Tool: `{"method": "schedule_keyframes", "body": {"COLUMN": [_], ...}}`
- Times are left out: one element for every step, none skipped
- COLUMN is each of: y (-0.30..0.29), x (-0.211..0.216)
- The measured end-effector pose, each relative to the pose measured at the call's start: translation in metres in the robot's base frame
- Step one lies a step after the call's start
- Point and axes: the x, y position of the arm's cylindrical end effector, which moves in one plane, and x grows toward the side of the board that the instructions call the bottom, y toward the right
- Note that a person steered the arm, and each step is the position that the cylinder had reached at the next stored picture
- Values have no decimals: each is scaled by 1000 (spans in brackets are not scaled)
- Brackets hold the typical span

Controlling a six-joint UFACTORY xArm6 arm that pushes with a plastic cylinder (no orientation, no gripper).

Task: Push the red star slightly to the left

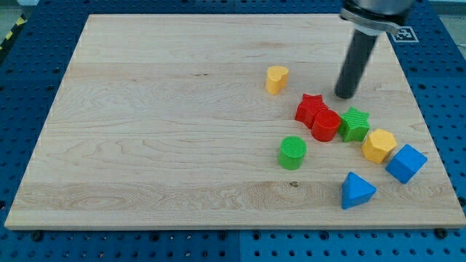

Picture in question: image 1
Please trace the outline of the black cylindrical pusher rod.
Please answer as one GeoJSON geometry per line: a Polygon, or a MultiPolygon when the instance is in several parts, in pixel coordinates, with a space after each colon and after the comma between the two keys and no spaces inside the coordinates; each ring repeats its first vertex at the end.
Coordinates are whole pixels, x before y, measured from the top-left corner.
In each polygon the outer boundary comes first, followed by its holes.
{"type": "Polygon", "coordinates": [[[349,49],[341,67],[334,93],[342,99],[350,99],[356,93],[378,36],[370,36],[357,29],[353,31],[349,49]]]}

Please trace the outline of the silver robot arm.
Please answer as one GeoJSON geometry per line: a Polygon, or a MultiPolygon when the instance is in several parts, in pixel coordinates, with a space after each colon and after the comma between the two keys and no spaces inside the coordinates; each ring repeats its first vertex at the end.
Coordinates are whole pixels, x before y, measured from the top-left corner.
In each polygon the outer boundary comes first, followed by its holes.
{"type": "Polygon", "coordinates": [[[378,36],[397,34],[405,25],[414,0],[344,0],[342,20],[354,25],[349,49],[334,93],[342,99],[354,96],[378,36]]]}

